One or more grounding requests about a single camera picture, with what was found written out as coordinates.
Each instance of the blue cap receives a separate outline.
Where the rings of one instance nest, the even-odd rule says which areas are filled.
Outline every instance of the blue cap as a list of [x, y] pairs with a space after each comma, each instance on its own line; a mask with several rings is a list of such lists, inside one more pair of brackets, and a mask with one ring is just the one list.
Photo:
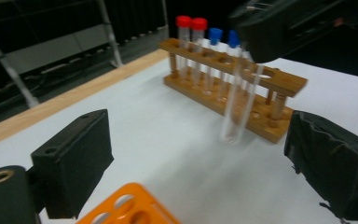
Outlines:
[[212, 45], [216, 45], [222, 38], [223, 31], [218, 28], [209, 29], [209, 40]]
[[230, 30], [228, 33], [228, 45], [235, 49], [240, 44], [240, 39], [238, 38], [237, 32], [235, 30]]

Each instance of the wooden rack post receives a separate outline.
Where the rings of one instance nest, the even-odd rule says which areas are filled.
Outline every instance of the wooden rack post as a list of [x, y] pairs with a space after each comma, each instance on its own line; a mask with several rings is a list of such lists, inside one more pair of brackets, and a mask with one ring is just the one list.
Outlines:
[[[206, 48], [201, 53], [191, 52], [189, 49], [178, 48], [178, 44], [179, 40], [176, 38], [170, 38], [159, 43], [159, 48], [167, 50], [170, 55], [171, 73], [164, 78], [164, 84], [224, 115], [226, 101], [217, 100], [220, 79], [218, 77], [214, 78], [212, 94], [203, 94], [202, 90], [193, 88], [190, 72], [188, 72], [186, 80], [180, 79], [176, 58], [177, 56], [185, 57], [230, 75], [233, 75], [234, 65], [238, 58]], [[249, 61], [246, 61], [246, 63], [248, 63], [246, 64], [248, 66], [255, 65], [255, 63]], [[252, 74], [243, 72], [242, 78], [252, 82], [254, 77]], [[266, 97], [258, 94], [255, 96], [251, 116], [244, 128], [266, 138], [272, 143], [277, 143], [287, 132], [293, 113], [293, 109], [285, 105], [286, 99], [287, 97], [295, 97], [305, 87], [306, 83], [307, 80], [303, 77], [265, 66], [259, 86], [267, 88], [268, 95]]]

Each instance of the wooden rack top plank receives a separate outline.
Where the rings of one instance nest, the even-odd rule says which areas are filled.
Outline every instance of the wooden rack top plank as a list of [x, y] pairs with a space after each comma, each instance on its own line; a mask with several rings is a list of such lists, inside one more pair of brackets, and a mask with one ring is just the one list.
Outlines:
[[[190, 50], [180, 49], [178, 46], [179, 40], [176, 38], [169, 38], [159, 43], [160, 49], [164, 49], [169, 53], [186, 57], [189, 60], [211, 66], [231, 75], [234, 73], [234, 64], [239, 59], [228, 56], [225, 52], [215, 52], [206, 48], [203, 48], [201, 53], [191, 52], [191, 44]], [[253, 65], [253, 63], [249, 61], [246, 61], [246, 63], [248, 63], [250, 66]], [[265, 66], [263, 75], [264, 76], [261, 78], [259, 83], [260, 86], [289, 97], [295, 97], [298, 92], [307, 84], [307, 80], [305, 78], [285, 73], [277, 68]], [[242, 78], [252, 82], [253, 76], [244, 75]]]

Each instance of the wooden rack base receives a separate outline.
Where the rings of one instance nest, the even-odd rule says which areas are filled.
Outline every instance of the wooden rack base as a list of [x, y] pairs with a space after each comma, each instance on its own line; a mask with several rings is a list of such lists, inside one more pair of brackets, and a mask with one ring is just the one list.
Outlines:
[[[177, 46], [177, 39], [168, 39], [160, 43], [160, 48], [167, 50], [171, 57], [172, 72], [164, 78], [164, 84], [223, 116], [227, 100], [217, 99], [220, 79], [215, 77], [212, 93], [210, 95], [204, 94], [202, 88], [195, 88], [190, 81], [189, 73], [186, 79], [179, 77], [176, 68], [176, 56], [186, 57], [231, 75], [237, 59], [219, 52], [215, 52], [216, 57], [207, 58], [205, 53], [194, 53], [189, 50], [179, 49]], [[227, 61], [232, 61], [233, 63], [220, 63]], [[268, 95], [266, 97], [258, 94], [255, 96], [246, 129], [264, 137], [271, 143], [277, 143], [287, 132], [294, 111], [292, 108], [285, 106], [286, 98], [287, 96], [294, 97], [306, 85], [307, 80], [269, 67], [265, 67], [263, 74], [264, 77], [260, 80], [259, 85], [268, 89]], [[243, 78], [252, 80], [252, 76], [247, 77], [244, 75]], [[203, 86], [203, 79], [200, 80], [199, 86]]]

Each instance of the floor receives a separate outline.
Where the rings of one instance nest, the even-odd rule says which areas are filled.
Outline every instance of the floor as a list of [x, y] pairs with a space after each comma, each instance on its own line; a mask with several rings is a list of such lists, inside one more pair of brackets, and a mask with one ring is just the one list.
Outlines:
[[[158, 43], [167, 37], [168, 29], [161, 28], [158, 32], [138, 37], [123, 46], [119, 46], [118, 49], [122, 62], [124, 64], [129, 63], [158, 49]], [[52, 72], [29, 76], [27, 81], [38, 83], [33, 89], [30, 89], [39, 102], [43, 103], [115, 69], [110, 63], [112, 57], [113, 53], [110, 48], [99, 49], [81, 60]], [[14, 96], [0, 102], [0, 122], [27, 109], [27, 104], [16, 89]]]

